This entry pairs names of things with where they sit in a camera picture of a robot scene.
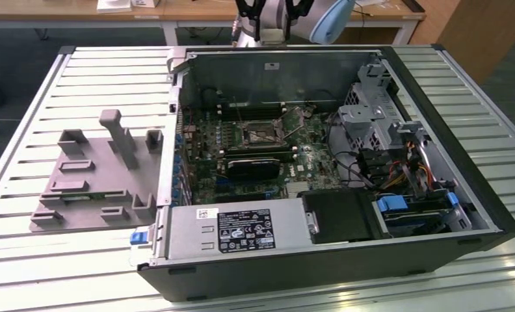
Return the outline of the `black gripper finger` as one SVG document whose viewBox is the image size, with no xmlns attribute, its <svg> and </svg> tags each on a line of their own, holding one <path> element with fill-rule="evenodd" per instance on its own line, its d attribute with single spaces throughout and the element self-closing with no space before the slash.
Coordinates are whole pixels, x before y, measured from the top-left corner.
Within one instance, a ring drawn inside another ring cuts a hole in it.
<svg viewBox="0 0 515 312">
<path fill-rule="evenodd" d="M 313 0 L 300 0 L 297 3 L 293 0 L 285 0 L 285 25 L 284 25 L 284 38 L 289 40 L 292 23 L 300 18 L 308 15 Z"/>
<path fill-rule="evenodd" d="M 250 33 L 253 41 L 257 42 L 261 39 L 261 1 L 236 0 L 234 3 L 241 20 L 248 24 L 248 26 L 253 27 Z"/>
</svg>

